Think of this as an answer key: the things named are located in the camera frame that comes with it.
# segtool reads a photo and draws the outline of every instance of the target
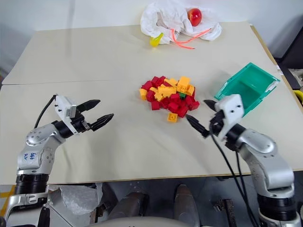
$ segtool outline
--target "pink cord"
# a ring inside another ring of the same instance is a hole
[[[176,37],[175,37],[175,30],[172,28],[171,31],[172,31],[172,40],[173,40],[179,47],[183,47],[183,48],[190,49],[190,50],[193,50],[193,49],[194,49],[193,47],[181,45],[181,44],[176,40]]]
[[[182,44],[187,44],[189,43],[190,41],[193,41],[194,39],[197,39],[199,38],[200,36],[206,34],[207,32],[209,32],[211,29],[207,29],[203,32],[200,32],[199,34],[195,35],[194,37],[192,37],[191,39],[187,40],[187,41],[177,41],[176,40],[176,37],[175,37],[175,30],[172,28],[171,31],[172,31],[172,39],[173,41],[180,47],[183,47],[183,48],[186,48],[186,49],[190,49],[190,50],[193,50],[194,48],[193,47],[189,47],[189,46],[184,46]]]
[[[200,36],[203,36],[204,34],[208,33],[210,30],[211,30],[211,29],[209,28],[209,29],[207,29],[207,30],[205,30],[205,31],[203,31],[203,32],[198,33],[197,35],[195,35],[194,37],[192,37],[191,39],[189,39],[189,40],[187,40],[187,41],[178,41],[178,43],[180,43],[180,44],[187,44],[187,43],[189,43],[190,41],[193,41],[194,39],[197,39],[197,38],[199,38]]]

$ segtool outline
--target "green building block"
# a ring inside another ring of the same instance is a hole
[[[186,96],[186,94],[181,93],[181,92],[179,92],[179,95],[180,95],[180,98],[181,98],[181,99],[184,99],[184,98],[185,98],[185,96]]]

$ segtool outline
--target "teal plastic bin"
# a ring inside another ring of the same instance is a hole
[[[255,64],[249,63],[226,81],[214,97],[221,100],[232,94],[241,95],[245,116],[262,102],[262,99],[274,90],[279,82],[279,79]]]

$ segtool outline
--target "pile of building blocks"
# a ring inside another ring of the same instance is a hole
[[[139,91],[141,99],[151,103],[152,110],[163,108],[171,112],[167,118],[169,122],[176,122],[178,116],[184,117],[188,110],[195,110],[200,105],[195,100],[195,87],[187,77],[181,77],[179,81],[164,76],[154,77]]]

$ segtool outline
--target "yellow tape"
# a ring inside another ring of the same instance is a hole
[[[6,196],[7,198],[6,198],[6,200],[5,200],[4,204],[3,204],[2,209],[0,210],[0,216],[4,216],[4,215],[5,215],[6,208],[8,207],[9,197],[10,197],[11,195],[14,194],[15,187],[16,187],[16,186],[13,185],[13,186],[11,187],[10,192],[1,193],[0,198],[4,198],[4,196],[2,197],[2,195],[4,195],[4,194],[7,195],[7,196]]]
[[[303,104],[303,92],[300,90],[294,90],[295,95],[299,98],[301,103]]]

